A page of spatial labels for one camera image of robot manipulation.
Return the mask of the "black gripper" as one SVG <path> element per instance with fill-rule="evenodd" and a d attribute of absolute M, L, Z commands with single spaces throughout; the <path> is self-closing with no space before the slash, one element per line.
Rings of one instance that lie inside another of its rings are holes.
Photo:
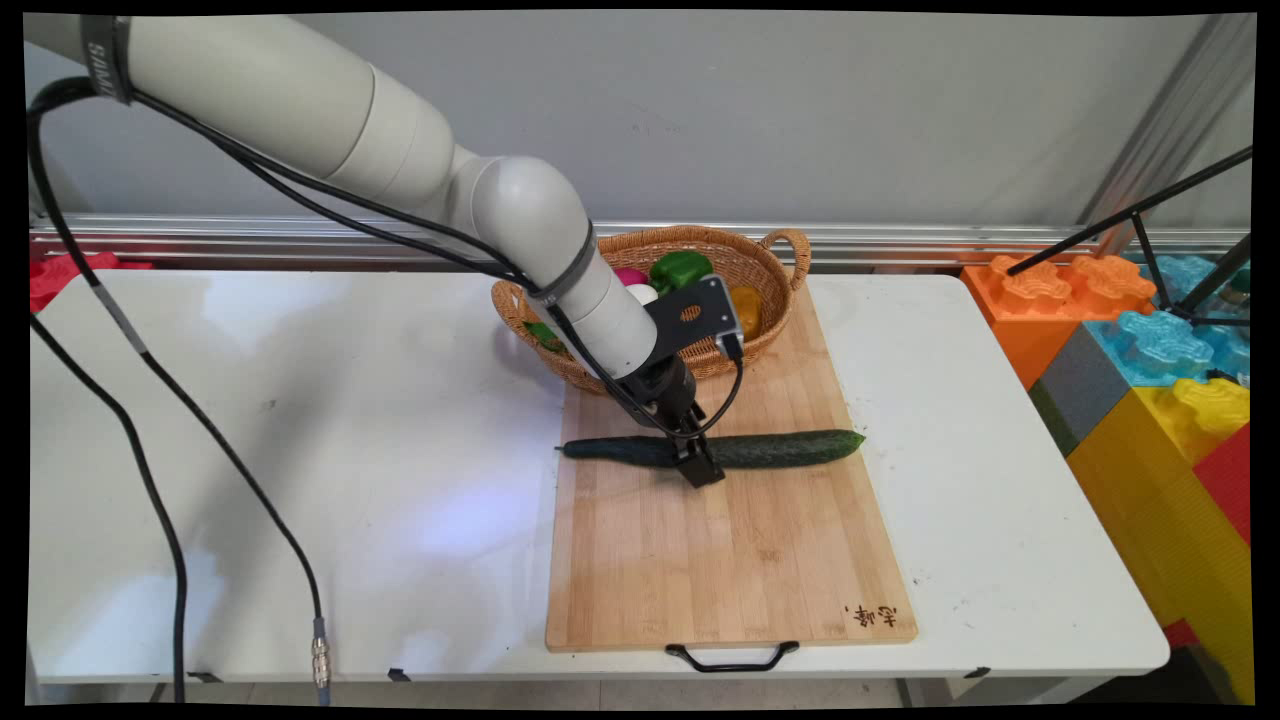
<path fill-rule="evenodd" d="M 641 425 L 660 425 L 676 441 L 676 470 L 692 487 L 724 479 L 701 429 L 705 413 L 696 401 L 696 382 L 678 355 L 668 356 L 622 379 L 622 406 Z"/>

